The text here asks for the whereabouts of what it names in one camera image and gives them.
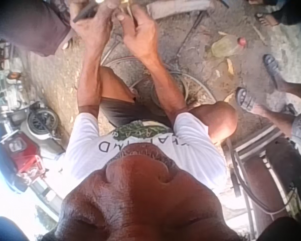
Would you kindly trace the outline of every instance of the dirt ground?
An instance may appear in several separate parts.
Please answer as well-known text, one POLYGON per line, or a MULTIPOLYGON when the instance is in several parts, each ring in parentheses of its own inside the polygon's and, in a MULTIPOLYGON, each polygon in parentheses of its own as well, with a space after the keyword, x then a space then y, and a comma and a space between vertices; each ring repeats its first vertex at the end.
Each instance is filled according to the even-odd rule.
MULTIPOLYGON (((234 93, 238 86, 244 86, 258 101, 273 110, 279 111, 286 103, 291 102, 297 111, 301 112, 301 100, 290 94, 276 91, 262 63, 264 54, 273 54, 279 61, 284 77, 290 82, 301 83, 301 24, 263 27, 254 18, 254 14, 270 12, 275 9, 274 7, 251 6, 247 1, 241 0, 228 1, 230 8, 227 9, 220 2, 213 2, 214 9, 208 11, 208 15, 185 43, 180 57, 177 57, 176 53, 199 12, 175 15, 157 21, 159 53, 163 61, 171 69, 183 71, 199 79, 217 100, 224 100, 234 93), (226 60, 216 58, 211 53, 211 45, 222 38, 219 32, 245 37, 248 43, 242 55, 230 57, 235 71, 233 77, 227 72, 226 60)), ((104 53, 116 41, 119 44, 107 58, 106 63, 120 57, 131 56, 122 43, 121 33, 119 23, 115 21, 111 40, 104 53)), ((58 50, 54 56, 44 58, 34 53, 21 52, 36 94, 45 99, 59 115, 65 142, 71 134, 74 119, 78 114, 76 86, 82 67, 83 52, 83 43, 77 37, 72 48, 65 51, 58 50)), ((145 77, 147 72, 136 61, 111 64, 110 67, 129 86, 145 77)), ((202 97, 203 91, 197 90, 197 85, 190 85, 190 93, 198 92, 197 98, 202 98, 203 102, 211 102, 207 97, 202 97)), ((234 144, 268 124, 266 119, 243 112, 237 106, 234 96, 229 99, 229 103, 236 108, 239 116, 237 130, 231 137, 234 144)), ((101 135, 113 129, 102 113, 98 123, 101 135)), ((225 214, 232 209, 230 199, 234 199, 232 189, 228 189, 228 193, 222 198, 225 214)), ((244 212, 244 209, 237 209, 238 214, 244 212)))

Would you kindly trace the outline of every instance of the person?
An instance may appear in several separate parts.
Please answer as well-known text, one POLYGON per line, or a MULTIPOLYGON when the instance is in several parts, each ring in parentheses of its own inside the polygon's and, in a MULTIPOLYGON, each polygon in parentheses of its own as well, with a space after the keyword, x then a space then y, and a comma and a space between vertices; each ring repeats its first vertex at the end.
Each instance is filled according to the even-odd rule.
MULTIPOLYGON (((278 0, 248 0, 248 2, 251 5, 275 6, 278 0)), ((301 0, 288 0, 280 10, 270 14, 257 13, 256 17, 265 26, 295 25, 301 22, 301 0)))
POLYGON ((54 55, 74 35, 57 8, 42 0, 0 0, 0 39, 41 56, 54 55))
MULTIPOLYGON (((117 13, 123 40, 152 75, 174 132, 146 116, 123 81, 100 66, 118 5, 106 0, 93 18, 72 22, 86 50, 79 114, 65 155, 70 193, 57 227, 43 240, 238 240, 211 190, 225 180, 225 161, 213 143, 235 131, 234 108, 218 102, 188 111, 159 57, 155 22, 133 5, 137 26, 129 15, 117 13), (100 108, 116 126, 109 135, 99 136, 100 108)), ((72 19, 82 7, 70 4, 72 19)))
MULTIPOLYGON (((263 57, 263 62, 278 91, 294 94, 301 98, 301 84, 290 83, 284 80, 279 71, 278 62, 272 55, 265 55, 263 57)), ((298 144, 301 152, 301 114, 294 116, 288 113, 271 111, 266 106, 258 103, 245 88, 241 87, 236 91, 236 101, 245 111, 269 119, 286 136, 290 137, 298 144)))

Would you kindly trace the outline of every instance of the lips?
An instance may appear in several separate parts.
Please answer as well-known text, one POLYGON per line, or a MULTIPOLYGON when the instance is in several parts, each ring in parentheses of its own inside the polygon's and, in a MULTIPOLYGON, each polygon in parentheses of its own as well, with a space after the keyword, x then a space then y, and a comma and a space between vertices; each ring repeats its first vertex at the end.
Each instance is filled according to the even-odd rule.
POLYGON ((119 158, 127 156, 148 156, 156 161, 164 163, 170 172, 177 171, 178 167, 175 162, 164 154, 157 146, 151 143, 134 143, 124 147, 115 157, 109 160, 107 165, 119 158))

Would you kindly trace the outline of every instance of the wrinkled skin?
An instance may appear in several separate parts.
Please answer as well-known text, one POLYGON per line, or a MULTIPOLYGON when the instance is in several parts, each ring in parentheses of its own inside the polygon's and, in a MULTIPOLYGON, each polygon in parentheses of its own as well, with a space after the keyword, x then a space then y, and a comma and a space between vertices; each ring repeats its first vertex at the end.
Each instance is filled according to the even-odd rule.
POLYGON ((153 144, 131 144, 62 204, 59 240, 239 240, 218 198, 153 144))

